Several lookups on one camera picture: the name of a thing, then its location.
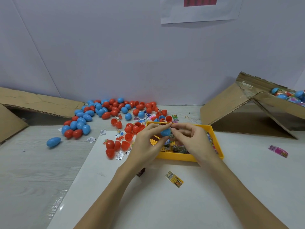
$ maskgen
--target hand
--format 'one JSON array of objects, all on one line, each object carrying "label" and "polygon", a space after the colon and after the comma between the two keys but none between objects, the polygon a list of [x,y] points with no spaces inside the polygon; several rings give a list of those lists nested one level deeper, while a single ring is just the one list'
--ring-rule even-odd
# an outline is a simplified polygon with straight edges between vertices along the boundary
[{"label": "hand", "polygon": [[190,123],[177,123],[172,125],[171,132],[177,140],[176,143],[183,144],[198,162],[218,157],[202,127]]},{"label": "hand", "polygon": [[169,137],[166,136],[161,138],[157,144],[153,146],[150,143],[151,136],[159,134],[163,130],[171,127],[171,125],[172,123],[165,125],[149,124],[145,129],[139,132],[125,163],[132,166],[136,172],[139,172],[145,165],[152,162]]}]

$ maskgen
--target person's right hand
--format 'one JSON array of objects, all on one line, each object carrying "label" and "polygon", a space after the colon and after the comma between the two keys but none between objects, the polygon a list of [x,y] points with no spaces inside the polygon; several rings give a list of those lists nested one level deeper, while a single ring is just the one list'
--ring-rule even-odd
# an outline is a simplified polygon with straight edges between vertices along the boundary
[{"label": "person's right hand", "polygon": [[198,162],[208,162],[218,158],[202,127],[190,123],[176,123],[172,124],[171,132],[178,140],[176,143],[183,144]]}]

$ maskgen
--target wooden floor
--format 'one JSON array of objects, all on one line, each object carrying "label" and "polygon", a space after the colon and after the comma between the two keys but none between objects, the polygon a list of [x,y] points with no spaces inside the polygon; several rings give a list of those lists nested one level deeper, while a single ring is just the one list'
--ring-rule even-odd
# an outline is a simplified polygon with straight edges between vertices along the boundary
[{"label": "wooden floor", "polygon": [[[176,114],[179,122],[200,124],[200,106],[158,106]],[[114,130],[110,120],[97,115],[91,132],[79,140],[67,140],[60,125],[29,126],[0,146],[0,222],[5,229],[45,229],[82,167],[102,129]],[[54,149],[48,139],[61,137]]]}]

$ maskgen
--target yellow plastic basket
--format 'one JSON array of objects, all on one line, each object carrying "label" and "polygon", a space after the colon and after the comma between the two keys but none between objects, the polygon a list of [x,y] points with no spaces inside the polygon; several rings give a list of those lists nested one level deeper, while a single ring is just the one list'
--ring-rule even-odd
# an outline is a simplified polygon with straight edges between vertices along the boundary
[{"label": "yellow plastic basket", "polygon": [[[169,124],[169,123],[160,123],[160,122],[152,122],[152,121],[148,121],[146,123],[146,126],[149,124]],[[209,132],[210,136],[213,138],[213,143],[215,146],[215,149],[218,152],[218,156],[219,158],[223,159],[224,155],[222,153],[222,150],[219,146],[219,143],[217,141],[217,138],[215,136],[215,133],[213,131],[213,128],[210,125],[196,125],[199,127],[202,127],[205,131]],[[156,140],[154,139],[150,139],[150,142],[152,145],[155,145],[157,143]],[[188,161],[188,162],[197,162],[196,159],[194,158],[194,156],[192,154],[179,154],[179,153],[175,153],[172,150],[172,146],[175,145],[175,142],[170,143],[170,150],[165,150],[165,147],[162,147],[162,149],[160,150],[160,153],[158,154],[157,158],[161,158],[161,159],[169,159],[169,160],[179,160],[179,161]]]}]

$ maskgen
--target cardboard box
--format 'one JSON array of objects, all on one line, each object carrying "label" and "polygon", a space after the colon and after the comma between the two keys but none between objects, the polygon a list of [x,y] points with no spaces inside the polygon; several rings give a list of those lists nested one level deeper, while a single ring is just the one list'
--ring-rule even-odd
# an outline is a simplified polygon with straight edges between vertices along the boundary
[{"label": "cardboard box", "polygon": [[214,131],[296,139],[291,131],[305,129],[305,107],[272,95],[276,87],[293,91],[241,72],[234,84],[200,109],[202,124]]},{"label": "cardboard box", "polygon": [[28,126],[9,110],[11,108],[71,118],[83,105],[79,101],[0,88],[0,143]]}]

